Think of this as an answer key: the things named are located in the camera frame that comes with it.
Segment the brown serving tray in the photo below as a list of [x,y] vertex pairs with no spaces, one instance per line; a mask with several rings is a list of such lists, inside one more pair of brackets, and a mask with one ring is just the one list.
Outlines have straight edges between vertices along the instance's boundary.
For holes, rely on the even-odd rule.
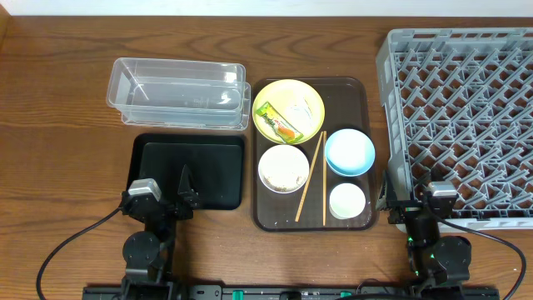
[[[303,80],[320,94],[325,104],[325,120],[321,130],[328,135],[351,128],[366,135],[371,133],[366,91],[360,81],[353,77],[310,77]],[[261,182],[258,163],[262,154],[275,145],[264,138],[255,128],[253,130],[253,166],[254,193],[252,196],[252,216],[255,224],[267,232],[310,232],[310,231],[362,231],[371,228],[377,220],[375,202],[377,197],[376,172],[371,168],[357,177],[342,177],[327,167],[327,190],[341,183],[356,184],[365,194],[366,206],[358,217],[337,219],[326,207],[326,226],[322,226],[322,150],[319,150],[316,166],[311,177],[306,201],[299,222],[295,222],[296,211],[301,200],[302,188],[297,191],[281,194],[269,190]],[[318,137],[299,144],[297,147],[304,152],[309,161],[312,160]]]

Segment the grey dishwasher rack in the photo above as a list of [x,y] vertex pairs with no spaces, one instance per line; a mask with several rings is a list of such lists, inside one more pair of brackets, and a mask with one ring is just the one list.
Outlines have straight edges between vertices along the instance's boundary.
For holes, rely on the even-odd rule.
[[396,196],[438,170],[458,192],[443,231],[531,229],[531,29],[394,29],[376,66]]

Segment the clear plastic waste bin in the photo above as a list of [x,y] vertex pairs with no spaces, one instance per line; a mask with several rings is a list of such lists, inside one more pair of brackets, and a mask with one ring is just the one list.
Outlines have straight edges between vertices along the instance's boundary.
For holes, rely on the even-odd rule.
[[121,57],[107,105],[127,125],[243,131],[251,92],[239,63]]

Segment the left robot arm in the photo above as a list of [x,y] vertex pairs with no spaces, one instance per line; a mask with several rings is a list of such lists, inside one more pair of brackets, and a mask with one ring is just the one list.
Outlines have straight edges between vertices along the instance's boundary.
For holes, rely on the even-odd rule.
[[201,200],[193,187],[191,169],[184,166],[177,196],[167,199],[153,178],[137,179],[122,193],[121,212],[144,224],[123,245],[126,262],[121,300],[181,300],[187,287],[172,273],[176,223],[193,217]]

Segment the white rice bowl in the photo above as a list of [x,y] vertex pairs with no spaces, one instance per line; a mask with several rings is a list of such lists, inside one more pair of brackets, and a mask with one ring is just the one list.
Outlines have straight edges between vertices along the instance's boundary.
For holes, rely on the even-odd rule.
[[271,190],[265,183],[266,175],[296,173],[307,180],[309,168],[310,164],[302,150],[290,145],[276,145],[270,147],[262,154],[259,159],[257,173],[263,185]]

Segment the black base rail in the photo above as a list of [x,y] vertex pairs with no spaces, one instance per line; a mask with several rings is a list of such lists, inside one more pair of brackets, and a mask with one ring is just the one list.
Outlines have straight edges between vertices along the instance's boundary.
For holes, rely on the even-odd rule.
[[379,287],[375,283],[355,288],[297,288],[297,287],[221,287],[196,285],[176,290],[171,287],[85,287],[83,300],[120,299],[188,299],[188,300],[282,300],[282,299],[338,299],[355,295],[393,295],[407,297],[404,287]]

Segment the leftover rice pile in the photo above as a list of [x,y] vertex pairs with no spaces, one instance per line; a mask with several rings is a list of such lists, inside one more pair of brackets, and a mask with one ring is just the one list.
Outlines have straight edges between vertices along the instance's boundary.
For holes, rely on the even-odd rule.
[[296,173],[281,173],[265,176],[266,185],[277,193],[292,193],[296,191],[306,179]]

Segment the green orange snack wrapper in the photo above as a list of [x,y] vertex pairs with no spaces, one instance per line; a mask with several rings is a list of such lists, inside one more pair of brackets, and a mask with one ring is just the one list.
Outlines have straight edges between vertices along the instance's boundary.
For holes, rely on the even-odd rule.
[[258,114],[284,143],[296,143],[303,134],[295,129],[269,102],[263,103],[257,110]]

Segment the black waste tray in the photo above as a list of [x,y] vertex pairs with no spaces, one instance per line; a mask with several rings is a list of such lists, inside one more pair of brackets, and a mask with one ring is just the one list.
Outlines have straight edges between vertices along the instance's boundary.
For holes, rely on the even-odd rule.
[[127,185],[151,178],[165,199],[176,200],[188,167],[205,209],[233,210],[242,200],[244,150],[238,136],[143,133],[133,143]]

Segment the yellow plate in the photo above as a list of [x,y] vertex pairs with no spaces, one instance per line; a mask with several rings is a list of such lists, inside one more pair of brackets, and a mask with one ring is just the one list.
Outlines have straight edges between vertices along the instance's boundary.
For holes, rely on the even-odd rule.
[[[313,125],[309,131],[301,131],[303,138],[295,143],[284,143],[271,129],[271,127],[258,115],[256,110],[265,102],[269,102],[289,123],[285,114],[287,106],[303,99],[311,109]],[[325,105],[318,91],[310,84],[296,79],[281,79],[269,82],[261,88],[252,105],[253,122],[257,131],[267,140],[279,144],[299,144],[313,138],[321,128],[325,119]]]

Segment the small white cup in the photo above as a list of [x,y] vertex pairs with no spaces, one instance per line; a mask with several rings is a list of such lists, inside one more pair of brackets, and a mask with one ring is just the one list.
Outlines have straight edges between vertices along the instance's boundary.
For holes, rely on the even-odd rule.
[[331,190],[329,209],[334,218],[343,220],[358,217],[365,206],[365,194],[356,184],[341,183]]

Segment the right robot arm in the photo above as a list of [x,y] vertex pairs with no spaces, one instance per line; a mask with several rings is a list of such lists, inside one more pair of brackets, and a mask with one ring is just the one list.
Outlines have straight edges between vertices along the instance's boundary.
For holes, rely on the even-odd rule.
[[452,212],[458,192],[434,171],[421,199],[401,200],[385,172],[376,210],[388,211],[390,224],[403,224],[407,255],[417,280],[406,291],[424,299],[464,299],[461,284],[470,278],[471,243],[460,236],[442,237],[439,221]]

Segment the light blue bowl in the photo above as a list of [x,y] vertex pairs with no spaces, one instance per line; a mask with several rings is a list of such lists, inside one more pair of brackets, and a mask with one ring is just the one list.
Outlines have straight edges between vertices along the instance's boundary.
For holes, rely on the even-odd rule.
[[326,163],[337,175],[357,177],[367,173],[376,159],[371,139],[363,132],[345,128],[326,140]]

